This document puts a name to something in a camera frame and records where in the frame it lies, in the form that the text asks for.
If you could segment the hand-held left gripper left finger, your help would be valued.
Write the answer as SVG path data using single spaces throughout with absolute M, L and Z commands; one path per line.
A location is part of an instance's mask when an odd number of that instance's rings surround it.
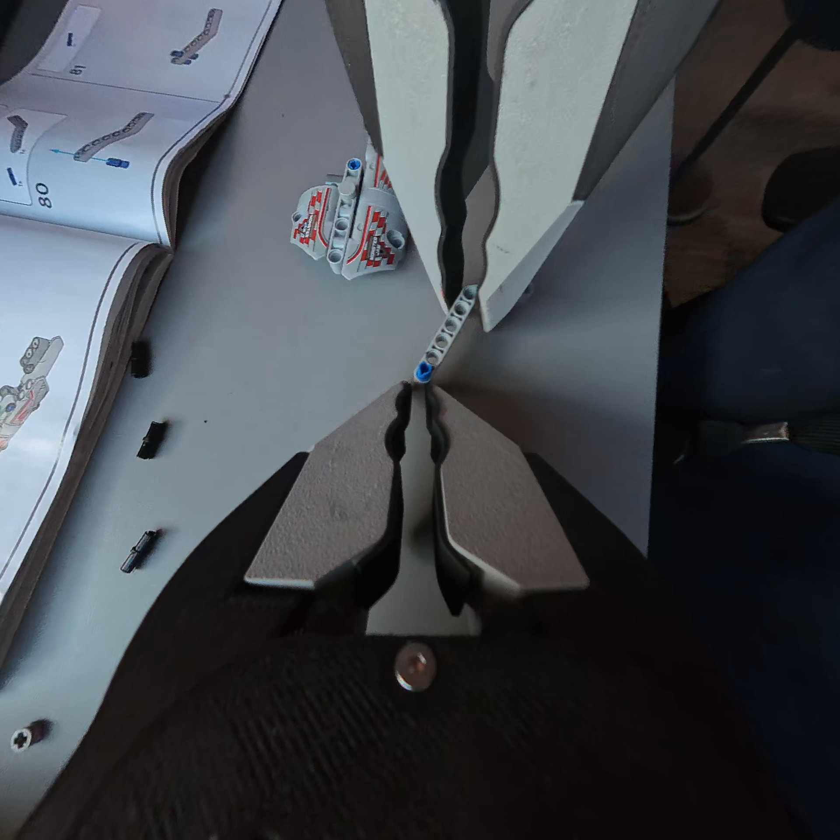
M 314 445 L 245 573 L 247 585 L 331 595 L 359 612 L 387 593 L 400 568 L 412 390 L 397 383 Z

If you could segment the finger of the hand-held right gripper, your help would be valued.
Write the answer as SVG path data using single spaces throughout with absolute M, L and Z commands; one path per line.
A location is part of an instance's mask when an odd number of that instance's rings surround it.
M 491 2 L 489 183 L 478 302 L 509 314 L 718 5 Z
M 428 278 L 442 299 L 455 299 L 465 277 L 482 2 L 331 1 L 329 20 Z

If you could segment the grey red lego assembly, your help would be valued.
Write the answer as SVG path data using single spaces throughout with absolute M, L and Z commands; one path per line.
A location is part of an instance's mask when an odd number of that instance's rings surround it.
M 410 231 L 382 155 L 367 140 L 364 157 L 303 192 L 290 222 L 290 242 L 324 260 L 346 280 L 399 268 Z

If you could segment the lego instruction booklet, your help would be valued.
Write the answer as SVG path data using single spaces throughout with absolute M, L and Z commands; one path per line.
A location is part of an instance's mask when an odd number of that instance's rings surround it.
M 2 661 L 279 1 L 68 2 L 2 84 Z

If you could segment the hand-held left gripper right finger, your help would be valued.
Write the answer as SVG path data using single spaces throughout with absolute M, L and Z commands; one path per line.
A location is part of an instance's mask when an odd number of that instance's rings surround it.
M 433 542 L 447 608 L 582 592 L 590 578 L 521 448 L 436 385 L 425 387 Z

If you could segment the grey lego beam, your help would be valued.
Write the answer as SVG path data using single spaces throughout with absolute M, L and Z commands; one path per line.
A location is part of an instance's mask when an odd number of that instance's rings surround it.
M 465 326 L 470 313 L 476 305 L 478 296 L 476 284 L 463 287 L 454 304 L 448 310 L 446 317 L 436 331 L 420 360 L 427 360 L 435 365 L 435 371 L 451 351 L 460 331 Z

